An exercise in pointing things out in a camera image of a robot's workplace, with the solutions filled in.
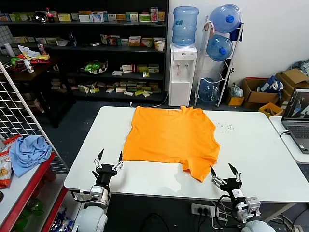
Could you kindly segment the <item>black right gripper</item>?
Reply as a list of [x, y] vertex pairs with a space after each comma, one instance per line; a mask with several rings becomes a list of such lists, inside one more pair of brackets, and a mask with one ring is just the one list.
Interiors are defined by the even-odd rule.
[[219, 187], [220, 190], [231, 193], [232, 190], [241, 188], [242, 181], [241, 181], [241, 173], [239, 173], [237, 171], [237, 169], [231, 163], [229, 163], [228, 165], [229, 165], [232, 173], [235, 175], [235, 177], [226, 178], [226, 179], [222, 180], [220, 177], [217, 176], [213, 167], [210, 166], [211, 181], [215, 186], [220, 186]]

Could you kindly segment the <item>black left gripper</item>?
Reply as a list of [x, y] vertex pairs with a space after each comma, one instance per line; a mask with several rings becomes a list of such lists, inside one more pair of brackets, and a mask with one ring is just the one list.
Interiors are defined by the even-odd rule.
[[113, 176], [116, 176], [118, 171], [123, 167], [123, 155], [122, 151], [120, 152], [118, 163], [116, 165], [111, 164], [102, 164], [101, 158], [103, 155], [104, 149], [98, 154], [97, 158], [94, 159], [96, 170], [92, 171], [96, 178], [97, 186], [108, 186], [110, 180]]

